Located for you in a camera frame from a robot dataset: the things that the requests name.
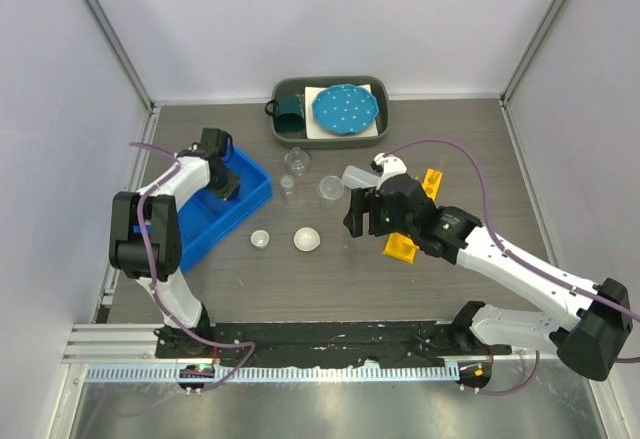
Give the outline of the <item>yellow test tube rack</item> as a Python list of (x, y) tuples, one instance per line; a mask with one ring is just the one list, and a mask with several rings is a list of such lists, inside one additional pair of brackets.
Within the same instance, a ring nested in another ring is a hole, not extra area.
[[(439, 193), (442, 178), (443, 172), (441, 170), (428, 169), (422, 181), (424, 192), (433, 201), (436, 200)], [(418, 250), (418, 246), (410, 238), (399, 233), (392, 233), (387, 239), (383, 254), (413, 264)]]

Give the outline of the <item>blue plastic divided bin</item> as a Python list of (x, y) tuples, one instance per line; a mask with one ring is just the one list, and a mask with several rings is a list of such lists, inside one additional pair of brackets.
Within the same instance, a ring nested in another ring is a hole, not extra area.
[(188, 201), (176, 201), (180, 226), (181, 270), (188, 272), (273, 196), (271, 176), (243, 150), (236, 148), (227, 167), (240, 176), (239, 192), (223, 201), (207, 188), (189, 191)]

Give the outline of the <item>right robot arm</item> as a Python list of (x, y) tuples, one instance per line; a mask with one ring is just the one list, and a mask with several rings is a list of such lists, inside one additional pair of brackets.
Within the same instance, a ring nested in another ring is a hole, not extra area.
[(471, 301), (451, 330), (457, 350), (509, 345), (555, 354), (573, 372), (594, 381), (608, 378), (632, 332), (627, 288), (566, 273), (515, 247), (476, 216), (438, 206), (406, 174), (378, 187), (357, 188), (343, 220), (352, 237), (399, 233), (426, 255), (477, 272), (536, 306), (500, 309)]

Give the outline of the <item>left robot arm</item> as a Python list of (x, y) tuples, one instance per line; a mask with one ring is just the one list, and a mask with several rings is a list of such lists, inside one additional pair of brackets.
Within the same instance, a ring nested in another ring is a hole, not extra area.
[(173, 334), (187, 355), (200, 358), (211, 350), (213, 334), (206, 308), (181, 271), (178, 212), (201, 190), (223, 202), (237, 197), (240, 176), (228, 167), (233, 139), (221, 129), (205, 128), (199, 141), (178, 153), (146, 143), (132, 145), (164, 155), (172, 164), (148, 185), (114, 196), (109, 261), (158, 306), (164, 322), (159, 334)]

